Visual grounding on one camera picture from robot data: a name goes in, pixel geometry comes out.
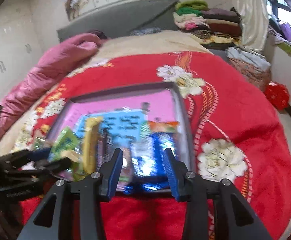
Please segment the green milk candy bag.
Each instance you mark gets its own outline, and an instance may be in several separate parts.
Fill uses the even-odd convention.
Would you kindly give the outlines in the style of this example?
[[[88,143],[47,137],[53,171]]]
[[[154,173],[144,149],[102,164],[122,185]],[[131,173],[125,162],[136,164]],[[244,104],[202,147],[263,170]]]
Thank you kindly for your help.
[[[52,163],[63,158],[69,158],[71,165],[64,171],[57,173],[58,177],[68,181],[80,181],[85,177],[81,146],[82,141],[76,137],[71,128],[65,127],[59,133],[51,148],[48,161]]]

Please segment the yellow wafer bar packet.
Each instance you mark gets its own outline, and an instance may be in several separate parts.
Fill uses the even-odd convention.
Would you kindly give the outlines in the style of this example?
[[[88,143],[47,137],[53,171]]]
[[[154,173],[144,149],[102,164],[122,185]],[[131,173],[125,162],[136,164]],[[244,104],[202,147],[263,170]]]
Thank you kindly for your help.
[[[102,120],[102,116],[90,117],[86,120],[82,157],[83,171],[86,174],[91,174],[96,170],[96,147]]]

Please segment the snickers bar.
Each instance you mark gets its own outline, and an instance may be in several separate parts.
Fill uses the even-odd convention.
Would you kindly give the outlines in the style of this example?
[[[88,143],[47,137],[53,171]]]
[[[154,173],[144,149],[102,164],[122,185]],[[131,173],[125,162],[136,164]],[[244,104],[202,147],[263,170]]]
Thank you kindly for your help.
[[[132,157],[128,148],[122,148],[123,151],[123,165],[120,173],[117,191],[124,191],[126,187],[132,182],[134,167]]]

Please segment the blue biscuit packet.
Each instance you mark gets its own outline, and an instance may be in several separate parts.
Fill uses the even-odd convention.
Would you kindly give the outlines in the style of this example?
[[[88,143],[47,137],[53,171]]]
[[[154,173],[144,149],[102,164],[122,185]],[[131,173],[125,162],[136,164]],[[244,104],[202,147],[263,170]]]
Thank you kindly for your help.
[[[177,156],[178,144],[174,133],[151,133],[130,144],[135,191],[154,192],[169,188],[163,164],[164,150],[167,148]]]

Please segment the orange cracker packet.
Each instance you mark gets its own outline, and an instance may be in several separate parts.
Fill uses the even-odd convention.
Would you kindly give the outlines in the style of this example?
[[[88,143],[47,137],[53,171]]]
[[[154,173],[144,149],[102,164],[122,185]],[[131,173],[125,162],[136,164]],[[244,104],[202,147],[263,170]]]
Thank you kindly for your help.
[[[140,138],[144,139],[153,133],[176,133],[179,126],[178,121],[155,122],[145,121],[141,124]]]

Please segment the green label pastry packet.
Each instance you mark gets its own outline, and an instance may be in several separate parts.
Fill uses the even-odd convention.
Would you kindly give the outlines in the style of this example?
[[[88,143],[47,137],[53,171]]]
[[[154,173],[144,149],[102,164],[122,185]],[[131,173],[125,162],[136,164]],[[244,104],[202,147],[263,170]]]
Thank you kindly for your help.
[[[34,138],[32,142],[31,150],[32,151],[43,150],[45,148],[51,148],[52,145],[53,145],[53,142],[49,141],[48,139],[36,137]]]

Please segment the dark shallow cardboard tray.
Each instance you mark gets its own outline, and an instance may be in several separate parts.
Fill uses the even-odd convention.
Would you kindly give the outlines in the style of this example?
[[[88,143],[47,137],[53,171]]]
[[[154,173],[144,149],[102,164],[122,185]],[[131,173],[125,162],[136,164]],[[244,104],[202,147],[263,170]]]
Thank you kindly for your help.
[[[189,120],[175,83],[146,83],[73,97],[57,116],[47,139],[55,142],[70,129],[83,141],[87,120],[93,117],[102,118],[97,165],[107,161],[115,148],[124,153],[118,191],[168,191],[163,166],[166,148],[188,169],[194,168]]]

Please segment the pink and blue workbook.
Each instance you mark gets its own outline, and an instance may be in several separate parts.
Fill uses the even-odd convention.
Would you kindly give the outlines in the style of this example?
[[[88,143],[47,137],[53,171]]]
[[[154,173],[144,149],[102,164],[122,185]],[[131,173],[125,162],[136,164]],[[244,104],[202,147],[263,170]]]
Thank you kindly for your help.
[[[71,100],[58,115],[50,136],[56,138],[69,127],[82,139],[87,118],[95,116],[103,117],[100,129],[108,130],[114,146],[127,148],[141,139],[140,128],[145,121],[176,121],[175,102],[168,89]]]

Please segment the red floral blanket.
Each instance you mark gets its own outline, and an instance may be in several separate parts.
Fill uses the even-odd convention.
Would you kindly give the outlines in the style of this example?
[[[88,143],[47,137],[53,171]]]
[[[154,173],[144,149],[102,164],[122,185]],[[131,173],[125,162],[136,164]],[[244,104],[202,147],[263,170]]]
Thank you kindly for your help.
[[[73,96],[139,83],[174,81],[184,99],[196,170],[228,178],[273,239],[291,218],[291,154],[277,111],[220,57],[194,51],[133,55],[75,70],[31,114],[24,135],[47,134]]]

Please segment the pink quilt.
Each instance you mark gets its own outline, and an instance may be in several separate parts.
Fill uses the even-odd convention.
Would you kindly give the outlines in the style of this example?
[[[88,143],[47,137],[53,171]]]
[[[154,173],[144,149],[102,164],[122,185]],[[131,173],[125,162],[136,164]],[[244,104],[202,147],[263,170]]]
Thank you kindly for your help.
[[[0,140],[31,106],[67,74],[96,55],[103,40],[83,33],[50,48],[1,101]]]

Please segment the white wardrobe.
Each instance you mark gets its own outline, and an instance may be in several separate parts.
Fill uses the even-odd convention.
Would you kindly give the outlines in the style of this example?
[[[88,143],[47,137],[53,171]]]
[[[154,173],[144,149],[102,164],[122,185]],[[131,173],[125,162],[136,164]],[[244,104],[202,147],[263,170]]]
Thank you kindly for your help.
[[[0,6],[0,101],[23,80],[42,55],[26,0]]]

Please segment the red plastic bag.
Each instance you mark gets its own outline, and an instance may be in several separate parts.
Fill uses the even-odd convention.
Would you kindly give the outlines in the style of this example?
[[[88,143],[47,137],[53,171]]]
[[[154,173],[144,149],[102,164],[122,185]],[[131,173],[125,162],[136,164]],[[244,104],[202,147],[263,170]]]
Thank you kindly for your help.
[[[279,111],[289,106],[290,94],[285,85],[277,82],[269,82],[264,94],[269,102]]]

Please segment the floral fabric basket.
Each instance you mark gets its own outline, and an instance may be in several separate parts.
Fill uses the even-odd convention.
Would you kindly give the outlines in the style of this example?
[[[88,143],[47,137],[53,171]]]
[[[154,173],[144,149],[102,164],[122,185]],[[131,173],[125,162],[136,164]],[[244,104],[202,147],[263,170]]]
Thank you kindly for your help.
[[[265,57],[244,51],[238,47],[226,50],[229,64],[240,72],[244,78],[262,92],[271,79],[271,64]]]

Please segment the dark patterned pillow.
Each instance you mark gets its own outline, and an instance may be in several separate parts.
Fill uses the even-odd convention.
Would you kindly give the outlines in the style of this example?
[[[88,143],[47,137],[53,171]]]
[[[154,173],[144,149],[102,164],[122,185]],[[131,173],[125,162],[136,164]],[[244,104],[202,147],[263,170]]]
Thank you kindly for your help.
[[[143,28],[143,29],[135,29],[130,32],[130,36],[143,36],[149,34],[160,33],[162,30],[160,28]]]

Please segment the grey headboard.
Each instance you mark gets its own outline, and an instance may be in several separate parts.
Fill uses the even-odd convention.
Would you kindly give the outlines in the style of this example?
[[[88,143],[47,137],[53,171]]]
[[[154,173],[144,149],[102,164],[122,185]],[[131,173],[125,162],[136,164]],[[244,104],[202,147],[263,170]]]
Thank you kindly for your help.
[[[91,30],[109,38],[148,29],[177,30],[173,12],[179,0],[133,0],[98,9],[57,30],[59,42]]]

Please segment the clothes on window sill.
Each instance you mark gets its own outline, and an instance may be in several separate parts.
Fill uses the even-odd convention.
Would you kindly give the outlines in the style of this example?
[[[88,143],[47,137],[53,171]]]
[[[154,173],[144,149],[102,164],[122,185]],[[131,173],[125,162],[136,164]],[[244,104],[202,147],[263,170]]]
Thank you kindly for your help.
[[[272,16],[269,18],[268,33],[272,37],[272,44],[291,57],[291,25]]]

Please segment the stack of folded clothes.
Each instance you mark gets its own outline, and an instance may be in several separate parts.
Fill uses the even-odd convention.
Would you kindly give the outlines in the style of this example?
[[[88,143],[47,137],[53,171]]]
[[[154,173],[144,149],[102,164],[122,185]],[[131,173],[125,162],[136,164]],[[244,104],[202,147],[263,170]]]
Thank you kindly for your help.
[[[241,44],[241,16],[234,7],[210,8],[203,0],[178,2],[173,18],[179,31],[197,37],[206,48],[225,50]]]

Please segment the window with bars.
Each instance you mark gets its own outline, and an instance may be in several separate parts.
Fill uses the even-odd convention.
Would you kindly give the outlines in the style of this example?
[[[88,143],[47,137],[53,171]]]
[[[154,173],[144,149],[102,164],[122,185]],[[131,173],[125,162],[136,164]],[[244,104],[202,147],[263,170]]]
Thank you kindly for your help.
[[[270,26],[291,42],[291,8],[284,0],[265,0]]]

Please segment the cream satin curtain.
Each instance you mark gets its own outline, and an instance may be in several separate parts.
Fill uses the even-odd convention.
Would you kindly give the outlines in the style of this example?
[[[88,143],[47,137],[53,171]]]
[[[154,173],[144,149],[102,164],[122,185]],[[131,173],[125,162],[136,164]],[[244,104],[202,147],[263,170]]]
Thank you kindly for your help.
[[[263,51],[267,39],[269,17],[265,0],[232,0],[241,16],[241,43],[256,52]]]

